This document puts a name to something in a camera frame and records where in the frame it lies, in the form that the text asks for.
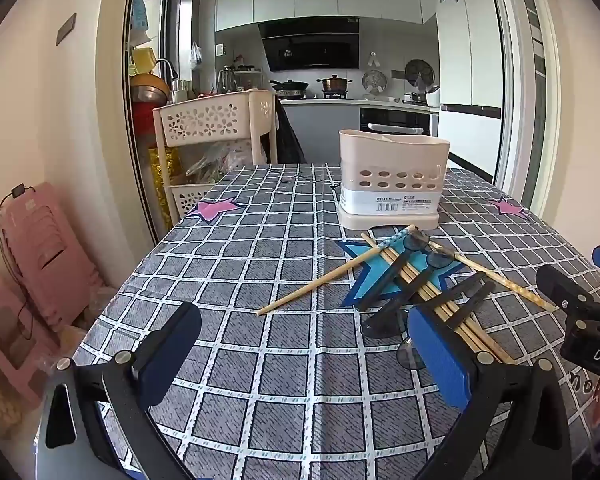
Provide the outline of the black handled fork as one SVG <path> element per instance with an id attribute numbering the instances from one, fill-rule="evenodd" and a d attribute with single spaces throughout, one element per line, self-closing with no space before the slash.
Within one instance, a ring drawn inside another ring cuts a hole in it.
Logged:
<path id="1" fill-rule="evenodd" d="M 479 283 L 485 277 L 486 274 L 484 272 L 472 274 L 469 278 L 466 278 L 466 280 L 461 281 L 452 288 L 445 290 L 440 295 L 434 296 L 434 298 L 427 300 L 422 304 L 422 307 L 426 309 L 435 309 L 447 304 L 450 301 L 454 301 L 463 292 L 467 292 L 469 289 L 473 288 L 475 284 Z"/>
<path id="2" fill-rule="evenodd" d="M 458 310 L 453 313 L 446 321 L 445 325 L 450 330 L 456 330 L 460 324 L 463 324 L 471 315 L 472 312 L 478 309 L 486 300 L 486 297 L 494 291 L 495 283 L 492 281 L 485 282 Z"/>

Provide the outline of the plain wooden chopstick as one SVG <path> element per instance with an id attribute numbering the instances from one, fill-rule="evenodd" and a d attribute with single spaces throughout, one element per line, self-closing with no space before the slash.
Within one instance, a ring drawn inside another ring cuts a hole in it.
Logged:
<path id="1" fill-rule="evenodd" d="M 465 266 L 468 266 L 468 268 L 471 268 L 472 270 L 486 274 L 486 276 L 492 281 L 494 281 L 496 284 L 500 284 L 501 286 L 507 288 L 511 292 L 514 292 L 522 298 L 527 299 L 528 301 L 532 302 L 532 304 L 535 304 L 537 307 L 547 312 L 555 312 L 558 310 L 558 307 L 554 306 L 554 304 L 550 304 L 548 301 L 538 296 L 531 290 L 523 288 L 522 286 L 516 284 L 508 278 L 504 278 L 504 276 L 501 276 L 501 274 L 498 274 L 498 272 L 486 268 L 482 264 L 461 255 L 459 252 L 453 252 L 452 249 L 442 246 L 441 244 L 434 242 L 433 240 L 430 240 L 430 238 L 426 236 L 423 232 L 415 230 L 413 231 L 413 234 L 421 240 L 423 240 L 424 242 L 426 242 L 427 245 L 436 252 L 441 252 L 442 254 L 445 254 L 446 256 L 451 257 L 452 259 L 457 260 L 460 263 L 463 263 Z"/>

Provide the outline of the black handled clear spoon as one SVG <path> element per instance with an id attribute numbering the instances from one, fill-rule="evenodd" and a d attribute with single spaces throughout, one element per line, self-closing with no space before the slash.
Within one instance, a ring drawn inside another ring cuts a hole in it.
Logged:
<path id="1" fill-rule="evenodd" d="M 400 275 L 411 256 L 421 252 L 427 245 L 426 240 L 411 234 L 402 240 L 403 252 L 379 275 L 379 278 L 366 289 L 365 294 L 355 304 L 360 312 L 365 312 L 382 295 L 384 290 Z"/>
<path id="2" fill-rule="evenodd" d="M 424 286 L 432 274 L 443 269 L 452 262 L 452 257 L 442 252 L 430 252 L 427 256 L 427 266 L 417 274 L 413 281 L 402 288 L 399 296 L 394 297 L 380 308 L 370 318 L 366 318 L 361 325 L 361 332 L 365 337 L 374 339 L 386 339 L 400 335 L 400 310 L 402 307 L 412 303 L 419 289 Z"/>

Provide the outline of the blue patterned wooden chopstick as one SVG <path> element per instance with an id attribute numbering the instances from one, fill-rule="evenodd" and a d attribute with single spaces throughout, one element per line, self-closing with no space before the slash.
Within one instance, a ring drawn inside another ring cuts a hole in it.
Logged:
<path id="1" fill-rule="evenodd" d="M 407 234 L 411 234 L 415 230 L 416 226 L 414 226 L 414 224 L 412 224 L 411 226 L 407 226 L 406 228 L 394 234 L 392 237 L 389 237 L 380 244 L 370 248 L 369 250 L 366 250 L 366 252 L 363 252 L 362 255 L 356 256 L 352 260 L 343 263 L 342 266 L 338 266 L 338 268 L 331 270 L 330 272 L 322 275 L 320 278 L 317 278 L 312 282 L 309 282 L 309 284 L 303 285 L 291 294 L 283 296 L 283 298 L 277 299 L 276 301 L 272 302 L 272 304 L 269 304 L 268 306 L 257 310 L 257 315 L 268 314 L 268 312 L 272 312 L 279 307 L 283 307 L 285 304 L 288 304 L 288 302 L 294 301 L 308 294 L 309 292 L 313 292 L 314 289 L 317 289 L 322 285 L 333 281 L 335 278 L 339 278 L 342 274 L 346 274 L 350 269 L 353 269 L 356 266 L 359 266 L 361 263 L 378 256 L 383 250 L 390 247 L 394 242 L 406 237 Z"/>

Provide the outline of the kitchen faucet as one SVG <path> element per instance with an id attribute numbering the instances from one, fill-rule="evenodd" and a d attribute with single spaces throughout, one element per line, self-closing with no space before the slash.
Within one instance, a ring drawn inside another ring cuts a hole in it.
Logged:
<path id="1" fill-rule="evenodd" d="M 173 64 L 167 58 L 158 58 L 155 66 L 161 66 L 163 68 L 164 76 L 166 76 L 166 83 L 171 91 L 175 91 L 178 88 L 180 75 L 175 70 Z"/>

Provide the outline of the pink folding stool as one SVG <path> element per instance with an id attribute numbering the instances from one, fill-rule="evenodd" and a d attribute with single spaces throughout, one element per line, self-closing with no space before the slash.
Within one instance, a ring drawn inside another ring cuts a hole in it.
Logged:
<path id="1" fill-rule="evenodd" d="M 78 318 L 105 286 L 48 182 L 20 184 L 6 195 L 0 243 L 12 278 L 54 332 Z"/>

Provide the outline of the checkered grey tablecloth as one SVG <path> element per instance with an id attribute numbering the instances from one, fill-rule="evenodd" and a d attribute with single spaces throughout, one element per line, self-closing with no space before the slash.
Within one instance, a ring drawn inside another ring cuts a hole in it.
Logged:
<path id="1" fill-rule="evenodd" d="M 256 311 L 368 246 L 337 218 L 337 166 L 230 172 L 123 283 L 73 359 L 106 362 L 135 349 L 183 302 L 201 331 L 163 401 L 150 409 L 199 479 L 411 479 L 457 418 L 428 370 L 403 368 L 406 338 L 363 335 L 353 300 L 379 278 L 379 257 L 277 311 Z M 525 288 L 556 266 L 600 301 L 600 272 L 552 226 L 466 170 L 450 169 L 440 226 L 429 236 Z M 562 312 L 498 286 L 476 322 L 516 364 L 553 363 L 577 460 L 600 442 L 597 377 L 565 361 Z"/>

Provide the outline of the beige utensil holder caddy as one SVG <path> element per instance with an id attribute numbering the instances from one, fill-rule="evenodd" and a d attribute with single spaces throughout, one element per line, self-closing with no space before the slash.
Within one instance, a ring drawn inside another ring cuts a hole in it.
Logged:
<path id="1" fill-rule="evenodd" d="M 344 129 L 339 145 L 338 218 L 344 228 L 438 226 L 448 141 L 423 134 Z"/>

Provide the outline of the black built-in oven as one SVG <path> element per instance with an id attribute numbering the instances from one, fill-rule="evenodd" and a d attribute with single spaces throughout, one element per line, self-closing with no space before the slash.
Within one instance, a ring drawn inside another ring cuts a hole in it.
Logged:
<path id="1" fill-rule="evenodd" d="M 390 134 L 426 134 L 430 135 L 431 120 L 429 114 L 411 110 L 390 110 L 390 108 L 360 108 L 360 129 Z"/>

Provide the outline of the beige plastic storage cart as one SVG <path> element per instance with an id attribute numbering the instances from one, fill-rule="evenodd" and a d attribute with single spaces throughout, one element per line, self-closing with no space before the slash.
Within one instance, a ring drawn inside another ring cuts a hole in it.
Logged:
<path id="1" fill-rule="evenodd" d="M 273 92 L 250 89 L 152 111 L 162 184 L 173 223 L 230 170 L 278 162 L 275 103 Z"/>

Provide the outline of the bronze cooking pot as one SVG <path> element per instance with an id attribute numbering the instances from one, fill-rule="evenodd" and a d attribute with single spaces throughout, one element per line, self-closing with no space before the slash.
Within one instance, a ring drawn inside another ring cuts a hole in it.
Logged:
<path id="1" fill-rule="evenodd" d="M 322 91 L 328 94 L 346 94 L 348 92 L 348 85 L 351 79 L 338 77 L 333 74 L 327 78 L 317 78 L 316 80 L 322 85 Z"/>

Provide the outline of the black hanging bag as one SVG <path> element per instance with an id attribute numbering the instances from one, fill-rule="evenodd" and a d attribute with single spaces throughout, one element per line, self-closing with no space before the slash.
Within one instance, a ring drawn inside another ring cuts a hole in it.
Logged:
<path id="1" fill-rule="evenodd" d="M 277 159 L 280 164 L 305 164 L 301 144 L 287 117 L 285 107 L 278 96 L 275 97 Z"/>

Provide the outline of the yellow bowl stack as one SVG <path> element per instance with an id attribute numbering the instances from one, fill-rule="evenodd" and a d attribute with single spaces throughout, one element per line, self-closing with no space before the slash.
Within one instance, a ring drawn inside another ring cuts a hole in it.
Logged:
<path id="1" fill-rule="evenodd" d="M 136 74 L 130 79 L 130 85 L 134 103 L 154 103 L 163 106 L 168 102 L 170 87 L 154 74 Z"/>

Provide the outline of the black range hood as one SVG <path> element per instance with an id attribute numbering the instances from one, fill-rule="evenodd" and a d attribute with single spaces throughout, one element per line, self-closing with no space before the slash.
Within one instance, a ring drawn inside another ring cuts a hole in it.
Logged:
<path id="1" fill-rule="evenodd" d="M 285 18 L 259 23 L 258 29 L 272 72 L 358 69 L 359 18 Z"/>

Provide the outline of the black wok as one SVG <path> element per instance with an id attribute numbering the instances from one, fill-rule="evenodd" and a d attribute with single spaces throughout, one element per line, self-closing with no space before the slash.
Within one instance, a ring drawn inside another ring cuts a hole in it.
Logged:
<path id="1" fill-rule="evenodd" d="M 271 79 L 270 85 L 276 96 L 281 100 L 303 99 L 306 96 L 306 89 L 309 87 L 307 82 L 293 79 L 285 81 Z"/>

